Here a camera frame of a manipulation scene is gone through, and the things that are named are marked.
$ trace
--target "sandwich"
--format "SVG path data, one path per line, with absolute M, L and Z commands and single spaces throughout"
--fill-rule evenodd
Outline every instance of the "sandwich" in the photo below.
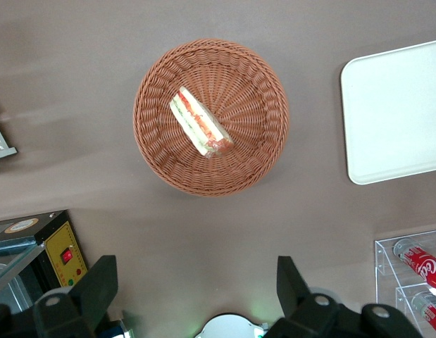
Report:
M 186 89 L 181 87 L 169 103 L 183 131 L 202 156 L 221 156 L 234 142 L 216 117 Z

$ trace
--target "clear acrylic rack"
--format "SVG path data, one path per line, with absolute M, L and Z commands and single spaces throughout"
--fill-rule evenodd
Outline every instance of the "clear acrylic rack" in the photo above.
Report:
M 406 315 L 425 338 L 436 338 L 433 328 L 411 305 L 417 293 L 430 290 L 436 296 L 436 289 L 427 285 L 393 254 L 394 244 L 405 237 L 422 244 L 427 252 L 436 257 L 436 230 L 375 241 L 376 302 L 394 306 Z

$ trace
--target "label sticker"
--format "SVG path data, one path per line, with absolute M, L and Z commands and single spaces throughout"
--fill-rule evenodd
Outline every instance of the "label sticker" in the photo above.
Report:
M 28 227 L 32 227 L 37 223 L 37 218 L 30 218 L 29 220 L 22 220 L 16 224 L 13 224 L 8 229 L 5 230 L 5 233 L 12 234 L 14 232 L 19 232 L 27 229 Z

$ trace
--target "red switch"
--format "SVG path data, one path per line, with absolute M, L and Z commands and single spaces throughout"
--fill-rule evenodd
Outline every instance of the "red switch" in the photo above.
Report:
M 70 252 L 70 249 L 67 248 L 63 253 L 61 254 L 61 259 L 63 260 L 64 265 L 68 263 L 72 259 L 72 252 Z

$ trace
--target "white object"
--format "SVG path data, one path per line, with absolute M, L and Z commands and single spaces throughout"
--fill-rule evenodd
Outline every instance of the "white object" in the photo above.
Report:
M 183 131 L 202 156 L 207 158 L 230 150 L 233 141 L 214 115 L 185 88 L 169 103 Z
M 354 183 L 436 170 L 436 41 L 356 58 L 341 81 Z
M 240 315 L 219 315 L 209 320 L 195 338 L 259 338 L 264 329 Z

